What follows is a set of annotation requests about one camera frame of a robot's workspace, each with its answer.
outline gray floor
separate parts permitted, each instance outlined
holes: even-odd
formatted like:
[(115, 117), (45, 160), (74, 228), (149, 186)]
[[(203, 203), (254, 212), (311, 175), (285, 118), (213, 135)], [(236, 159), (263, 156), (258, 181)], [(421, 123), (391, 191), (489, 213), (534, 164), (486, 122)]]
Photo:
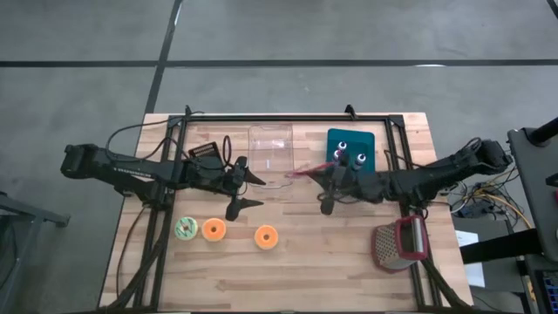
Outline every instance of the gray floor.
[[(155, 60), (172, 4), (4, 0), (0, 60)], [(556, 30), (544, 0), (191, 0), (169, 59), (558, 58)], [(66, 144), (102, 145), (141, 121), (153, 73), (0, 68), (0, 190), (72, 215), (67, 229), (42, 231), (21, 312), (96, 306), (122, 199), (58, 169)], [(503, 143), (507, 130), (555, 117), (557, 77), (552, 66), (167, 69), (155, 112), (185, 104), (211, 113), (339, 112), (349, 103), (361, 112), (427, 112), (443, 156), (474, 136)], [(137, 137), (124, 133), (114, 147), (130, 154)], [(520, 183), (509, 189), (526, 207)], [(475, 291), (521, 310), (509, 296), (483, 293)]]

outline green ring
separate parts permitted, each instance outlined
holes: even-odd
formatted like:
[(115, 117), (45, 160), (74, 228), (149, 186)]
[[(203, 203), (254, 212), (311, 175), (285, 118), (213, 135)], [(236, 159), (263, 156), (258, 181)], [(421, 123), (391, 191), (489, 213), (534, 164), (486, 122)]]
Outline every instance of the green ring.
[(182, 217), (174, 225), (174, 235), (182, 241), (188, 241), (194, 239), (198, 229), (198, 222), (194, 218)]

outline clear plastic container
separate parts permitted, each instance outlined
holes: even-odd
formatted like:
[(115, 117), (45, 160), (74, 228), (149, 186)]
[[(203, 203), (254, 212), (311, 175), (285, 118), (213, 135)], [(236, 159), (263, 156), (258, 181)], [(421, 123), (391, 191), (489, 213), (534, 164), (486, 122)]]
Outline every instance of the clear plastic container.
[(248, 166), (250, 171), (266, 182), (258, 188), (282, 188), (292, 184), (286, 177), (294, 170), (293, 126), (263, 124), (248, 130)]

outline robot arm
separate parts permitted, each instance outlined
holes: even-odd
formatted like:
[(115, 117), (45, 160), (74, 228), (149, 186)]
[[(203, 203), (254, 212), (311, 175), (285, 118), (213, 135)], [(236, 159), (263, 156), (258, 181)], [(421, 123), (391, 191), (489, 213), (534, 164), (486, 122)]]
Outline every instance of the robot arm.
[(457, 153), (413, 170), (366, 173), (347, 165), (343, 158), (335, 165), (309, 176), (325, 192), (322, 213), (330, 215), (336, 195), (350, 195), (362, 201), (401, 201), (406, 206), (424, 208), (438, 191), (474, 174), (500, 174), (512, 163), (494, 140), (473, 139)]
[[(215, 143), (198, 148), (207, 151), (208, 147), (217, 149)], [(165, 205), (165, 200), (158, 198), (161, 189), (197, 188), (227, 195), (231, 197), (226, 213), (230, 221), (238, 217), (241, 209), (263, 204), (239, 197), (238, 190), (245, 182), (265, 185), (264, 181), (249, 171), (246, 157), (239, 157), (234, 165), (223, 166), (219, 154), (194, 156), (192, 151), (195, 150), (191, 150), (185, 160), (175, 164), (173, 160), (138, 160), (132, 156), (108, 152), (93, 144), (68, 145), (60, 171), (71, 179), (101, 180), (113, 185), (124, 196), (136, 194), (147, 205)], [(173, 177), (175, 167), (179, 167), (177, 173), (180, 175), (177, 177)]]

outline orange ring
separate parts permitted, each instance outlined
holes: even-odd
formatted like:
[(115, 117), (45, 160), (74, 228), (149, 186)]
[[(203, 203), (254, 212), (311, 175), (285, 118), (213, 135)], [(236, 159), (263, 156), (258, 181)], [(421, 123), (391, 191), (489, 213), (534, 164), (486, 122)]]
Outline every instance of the orange ring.
[(208, 241), (219, 241), (227, 233), (227, 225), (219, 218), (207, 219), (201, 227), (201, 233)]
[(273, 249), (279, 241), (279, 235), (275, 228), (263, 225), (255, 231), (254, 240), (260, 249)]

